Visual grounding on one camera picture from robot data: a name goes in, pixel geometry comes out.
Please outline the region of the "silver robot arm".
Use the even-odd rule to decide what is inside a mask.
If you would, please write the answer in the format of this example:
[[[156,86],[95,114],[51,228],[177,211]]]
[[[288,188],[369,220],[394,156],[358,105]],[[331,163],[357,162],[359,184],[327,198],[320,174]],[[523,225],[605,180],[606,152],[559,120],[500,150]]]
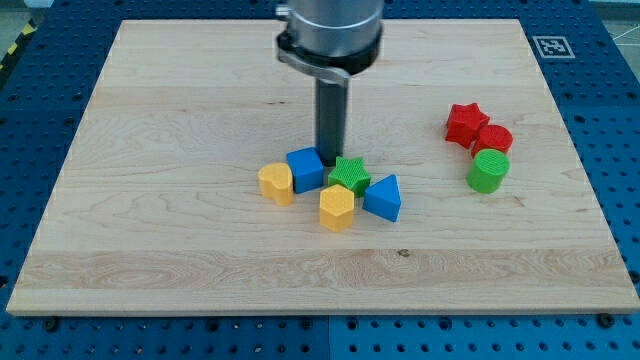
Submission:
[[[346,88],[378,57],[383,0],[287,0],[276,7],[285,23],[277,59],[322,82]]]

